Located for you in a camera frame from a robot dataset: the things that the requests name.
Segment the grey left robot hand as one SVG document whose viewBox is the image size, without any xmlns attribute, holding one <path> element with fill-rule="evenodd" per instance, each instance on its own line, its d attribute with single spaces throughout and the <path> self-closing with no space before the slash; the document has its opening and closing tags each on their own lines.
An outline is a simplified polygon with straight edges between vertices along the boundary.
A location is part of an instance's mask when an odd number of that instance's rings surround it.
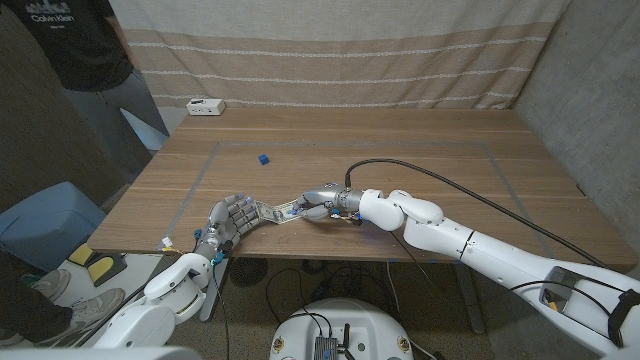
<svg viewBox="0 0 640 360">
<path fill-rule="evenodd" d="M 261 223 L 255 202 L 244 194 L 234 194 L 218 201 L 208 215 L 204 232 L 194 252 L 208 260 L 231 254 L 241 237 Z"/>
</svg>

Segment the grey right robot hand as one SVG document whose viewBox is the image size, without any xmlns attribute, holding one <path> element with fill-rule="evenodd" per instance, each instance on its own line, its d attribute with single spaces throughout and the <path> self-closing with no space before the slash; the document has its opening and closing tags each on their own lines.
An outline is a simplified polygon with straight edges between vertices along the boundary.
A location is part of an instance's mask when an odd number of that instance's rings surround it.
<svg viewBox="0 0 640 360">
<path fill-rule="evenodd" d="M 303 192 L 294 202 L 293 211 L 306 220 L 320 221 L 335 212 L 340 215 L 358 212 L 362 196 L 362 190 L 325 183 Z"/>
</svg>

